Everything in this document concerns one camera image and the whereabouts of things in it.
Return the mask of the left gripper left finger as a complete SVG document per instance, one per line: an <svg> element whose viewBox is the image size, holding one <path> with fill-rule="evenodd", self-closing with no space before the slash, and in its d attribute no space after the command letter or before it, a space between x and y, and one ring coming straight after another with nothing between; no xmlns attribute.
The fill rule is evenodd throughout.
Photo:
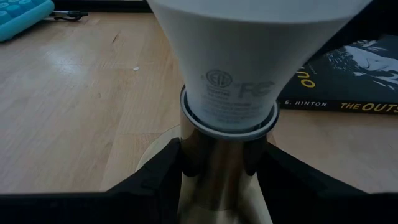
<svg viewBox="0 0 398 224"><path fill-rule="evenodd" d="M0 224L177 224L179 149L173 138L105 192L0 194Z"/></svg>

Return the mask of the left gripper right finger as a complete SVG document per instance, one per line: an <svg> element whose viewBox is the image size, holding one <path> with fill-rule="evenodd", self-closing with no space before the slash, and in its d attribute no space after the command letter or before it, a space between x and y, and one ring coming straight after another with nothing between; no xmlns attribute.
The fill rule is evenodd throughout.
<svg viewBox="0 0 398 224"><path fill-rule="evenodd" d="M398 192L366 193L272 144L257 178L273 224L398 224Z"/></svg>

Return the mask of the brass lamp base with socket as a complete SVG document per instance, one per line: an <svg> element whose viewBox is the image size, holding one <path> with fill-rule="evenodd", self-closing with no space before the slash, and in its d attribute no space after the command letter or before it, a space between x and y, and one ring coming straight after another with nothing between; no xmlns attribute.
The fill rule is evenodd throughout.
<svg viewBox="0 0 398 224"><path fill-rule="evenodd" d="M246 133L223 133L199 122L180 92L181 120L143 153L137 168L158 156L173 138L181 142L178 224L270 223L256 168L279 118L274 103L268 117Z"/></svg>

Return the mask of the white lightbulb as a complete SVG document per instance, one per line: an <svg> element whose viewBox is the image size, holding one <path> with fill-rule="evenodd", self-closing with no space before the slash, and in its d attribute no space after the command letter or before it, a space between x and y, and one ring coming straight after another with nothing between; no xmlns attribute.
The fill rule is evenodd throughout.
<svg viewBox="0 0 398 224"><path fill-rule="evenodd" d="M293 74L371 0L148 0L193 114L238 132L268 116Z"/></svg>

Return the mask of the black Outsiders paperback book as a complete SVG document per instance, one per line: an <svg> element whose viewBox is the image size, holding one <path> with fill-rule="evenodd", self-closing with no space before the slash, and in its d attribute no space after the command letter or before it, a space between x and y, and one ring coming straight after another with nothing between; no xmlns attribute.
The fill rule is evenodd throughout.
<svg viewBox="0 0 398 224"><path fill-rule="evenodd" d="M398 36L359 40L306 63L277 100L283 109L398 115Z"/></svg>

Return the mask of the teal tray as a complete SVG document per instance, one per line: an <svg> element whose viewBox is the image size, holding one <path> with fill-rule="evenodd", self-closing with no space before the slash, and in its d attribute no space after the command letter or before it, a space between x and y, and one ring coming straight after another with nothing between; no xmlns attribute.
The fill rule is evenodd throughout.
<svg viewBox="0 0 398 224"><path fill-rule="evenodd" d="M54 9L52 0L0 0L0 42L45 19Z"/></svg>

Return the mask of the small black bracket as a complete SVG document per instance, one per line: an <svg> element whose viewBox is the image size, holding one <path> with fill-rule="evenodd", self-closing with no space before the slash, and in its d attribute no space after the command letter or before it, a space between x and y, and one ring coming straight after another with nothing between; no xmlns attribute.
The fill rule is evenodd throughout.
<svg viewBox="0 0 398 224"><path fill-rule="evenodd" d="M82 17L88 16L87 12L84 11L53 11L49 18L54 20L64 20L75 22L79 21Z"/></svg>

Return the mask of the black aluminium table frame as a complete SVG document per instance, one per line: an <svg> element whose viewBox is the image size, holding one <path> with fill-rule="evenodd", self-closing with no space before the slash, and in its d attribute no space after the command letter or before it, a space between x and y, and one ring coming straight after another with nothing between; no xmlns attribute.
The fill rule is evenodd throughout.
<svg viewBox="0 0 398 224"><path fill-rule="evenodd" d="M52 0L58 11L152 13L146 0Z"/></svg>

